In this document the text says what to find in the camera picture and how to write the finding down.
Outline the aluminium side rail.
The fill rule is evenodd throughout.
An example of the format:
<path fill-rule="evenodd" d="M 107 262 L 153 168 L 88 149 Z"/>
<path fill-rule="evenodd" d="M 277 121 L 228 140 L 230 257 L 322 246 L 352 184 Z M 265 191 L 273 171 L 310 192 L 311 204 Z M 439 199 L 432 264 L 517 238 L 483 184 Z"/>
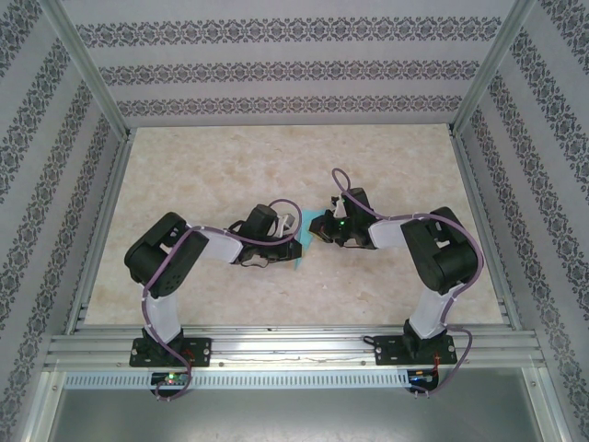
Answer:
<path fill-rule="evenodd" d="M 503 271 L 499 252 L 497 251 L 491 234 L 491 226 L 488 222 L 484 210 L 484 204 L 479 194 L 479 188 L 472 167 L 468 162 L 468 156 L 461 140 L 452 133 L 451 127 L 448 127 L 448 132 L 498 305 L 500 306 L 502 314 L 506 317 L 505 320 L 507 324 L 509 324 L 513 330 L 523 331 L 525 327 L 520 321 L 512 292 Z"/>
<path fill-rule="evenodd" d="M 129 131 L 119 144 L 113 158 L 110 174 L 100 201 L 99 212 L 95 219 L 96 223 L 87 244 L 87 253 L 75 286 L 74 297 L 67 311 L 67 322 L 64 324 L 65 335 L 75 333 L 79 314 L 92 295 L 136 133 L 136 128 Z"/>

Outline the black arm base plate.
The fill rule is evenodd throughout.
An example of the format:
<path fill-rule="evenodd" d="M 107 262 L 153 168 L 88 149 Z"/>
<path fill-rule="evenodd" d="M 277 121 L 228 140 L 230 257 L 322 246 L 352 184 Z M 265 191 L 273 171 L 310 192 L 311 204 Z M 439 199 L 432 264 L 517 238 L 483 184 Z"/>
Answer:
<path fill-rule="evenodd" d="M 457 355 L 453 338 L 447 334 L 421 340 L 407 335 L 376 336 L 375 362 L 378 366 L 428 366 L 438 361 L 453 365 Z"/>
<path fill-rule="evenodd" d="M 210 338 L 179 337 L 168 346 L 191 367 L 208 367 L 212 352 Z M 182 367 L 184 364 L 150 336 L 136 338 L 129 358 L 131 367 Z"/>

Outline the grey metal bottom panel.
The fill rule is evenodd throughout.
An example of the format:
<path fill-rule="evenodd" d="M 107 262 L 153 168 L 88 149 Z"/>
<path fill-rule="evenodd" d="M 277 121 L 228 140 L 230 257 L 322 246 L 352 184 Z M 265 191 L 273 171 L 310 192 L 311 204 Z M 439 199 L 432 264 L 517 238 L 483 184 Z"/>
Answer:
<path fill-rule="evenodd" d="M 416 398 L 381 373 L 349 387 L 198 389 L 157 401 L 119 373 L 52 377 L 29 442 L 572 442 L 542 369 L 462 369 Z"/>

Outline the light blue cloth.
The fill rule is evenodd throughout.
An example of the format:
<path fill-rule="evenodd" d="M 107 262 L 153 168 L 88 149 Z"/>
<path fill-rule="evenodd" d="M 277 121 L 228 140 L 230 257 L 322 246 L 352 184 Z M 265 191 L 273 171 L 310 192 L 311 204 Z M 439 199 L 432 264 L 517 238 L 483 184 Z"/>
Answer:
<path fill-rule="evenodd" d="M 297 234 L 296 240 L 302 245 L 302 256 L 294 260 L 294 270 L 296 271 L 302 263 L 302 260 L 308 251 L 313 238 L 315 237 L 309 230 L 311 222 L 319 217 L 324 215 L 325 210 L 311 210 L 311 209 L 303 209 L 302 210 L 302 226 Z"/>

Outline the aluminium corner post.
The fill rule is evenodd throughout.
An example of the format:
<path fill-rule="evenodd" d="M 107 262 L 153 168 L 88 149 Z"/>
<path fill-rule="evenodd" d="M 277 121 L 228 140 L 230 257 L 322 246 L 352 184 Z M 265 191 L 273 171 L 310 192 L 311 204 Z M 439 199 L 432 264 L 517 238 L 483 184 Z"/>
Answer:
<path fill-rule="evenodd" d="M 63 3 L 61 0 L 38 0 L 38 2 L 117 138 L 119 140 L 127 139 L 131 129 L 126 124 L 115 99 L 111 95 L 74 23 L 69 18 Z"/>
<path fill-rule="evenodd" d="M 468 92 L 461 101 L 456 116 L 448 125 L 449 132 L 454 138 L 458 137 L 468 123 L 470 115 L 476 109 L 487 85 L 491 82 L 505 54 L 508 53 L 510 45 L 535 3 L 536 0 L 514 0 Z"/>

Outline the aluminium mounting rail beam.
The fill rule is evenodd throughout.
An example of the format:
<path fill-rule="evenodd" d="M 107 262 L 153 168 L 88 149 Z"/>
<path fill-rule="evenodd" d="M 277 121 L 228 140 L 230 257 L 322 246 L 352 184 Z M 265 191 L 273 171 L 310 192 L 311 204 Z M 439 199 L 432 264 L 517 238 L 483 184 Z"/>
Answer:
<path fill-rule="evenodd" d="M 465 368 L 544 367 L 546 358 L 534 331 L 505 324 L 470 325 L 473 337 L 454 334 Z M 401 333 L 399 326 L 185 327 L 188 337 L 212 340 L 212 370 L 353 369 L 374 367 L 365 336 Z M 129 367 L 133 327 L 85 326 L 71 335 L 54 335 L 43 366 L 61 371 L 99 371 Z"/>

